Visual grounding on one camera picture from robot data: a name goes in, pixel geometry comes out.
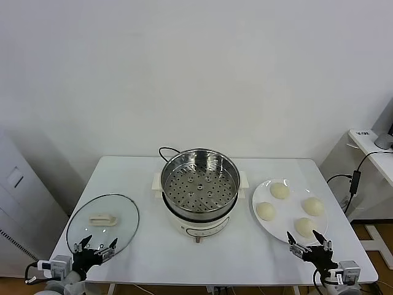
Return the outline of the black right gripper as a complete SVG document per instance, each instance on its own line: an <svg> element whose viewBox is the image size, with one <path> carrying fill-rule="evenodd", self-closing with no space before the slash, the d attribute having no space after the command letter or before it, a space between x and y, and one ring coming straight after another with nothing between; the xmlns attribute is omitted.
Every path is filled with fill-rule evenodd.
<svg viewBox="0 0 393 295"><path fill-rule="evenodd" d="M321 245L306 247L297 243L292 234L287 231L290 252L300 259L304 259L304 255L306 254L306 261L311 262L320 274L327 274L329 270L337 269L338 264L332 261L332 241L327 240L314 229L313 234Z"/></svg>

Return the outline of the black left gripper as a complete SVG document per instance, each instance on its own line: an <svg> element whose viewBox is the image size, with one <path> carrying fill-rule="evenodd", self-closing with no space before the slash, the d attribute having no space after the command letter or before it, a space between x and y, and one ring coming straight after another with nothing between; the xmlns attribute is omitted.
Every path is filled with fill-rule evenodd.
<svg viewBox="0 0 393 295"><path fill-rule="evenodd" d="M91 238L92 235L89 235L73 246L72 270L75 271L80 278L86 278L87 272L93 266L100 266L115 255L118 238L115 238L108 247L101 250L93 250L90 248Z"/></svg>

